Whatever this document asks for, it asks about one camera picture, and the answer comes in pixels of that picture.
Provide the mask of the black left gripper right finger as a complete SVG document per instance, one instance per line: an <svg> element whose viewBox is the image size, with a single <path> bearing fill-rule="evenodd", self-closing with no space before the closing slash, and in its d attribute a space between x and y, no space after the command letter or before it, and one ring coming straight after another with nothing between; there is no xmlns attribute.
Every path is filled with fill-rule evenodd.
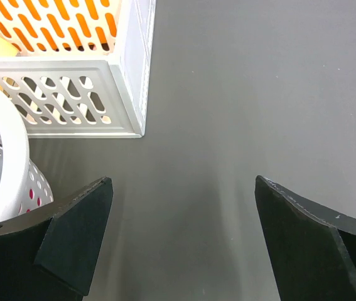
<svg viewBox="0 0 356 301"><path fill-rule="evenodd" d="M281 300L356 300L356 219L262 176L255 199Z"/></svg>

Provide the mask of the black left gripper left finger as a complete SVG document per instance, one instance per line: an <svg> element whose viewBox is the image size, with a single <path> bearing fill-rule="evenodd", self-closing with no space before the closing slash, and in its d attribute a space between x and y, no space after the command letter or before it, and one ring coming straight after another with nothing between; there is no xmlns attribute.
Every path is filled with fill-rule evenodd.
<svg viewBox="0 0 356 301"><path fill-rule="evenodd" d="M75 194L0 222L0 300L89 294L113 198L102 177Z"/></svg>

